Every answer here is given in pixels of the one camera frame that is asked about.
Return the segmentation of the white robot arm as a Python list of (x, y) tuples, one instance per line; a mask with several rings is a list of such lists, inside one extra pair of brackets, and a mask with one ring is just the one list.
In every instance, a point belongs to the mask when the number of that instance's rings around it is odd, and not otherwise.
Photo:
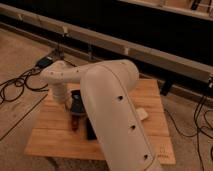
[(87, 116), (111, 171), (163, 171), (129, 92), (139, 71), (129, 60), (69, 67), (57, 61), (41, 72), (53, 98), (67, 100), (69, 83), (78, 83)]

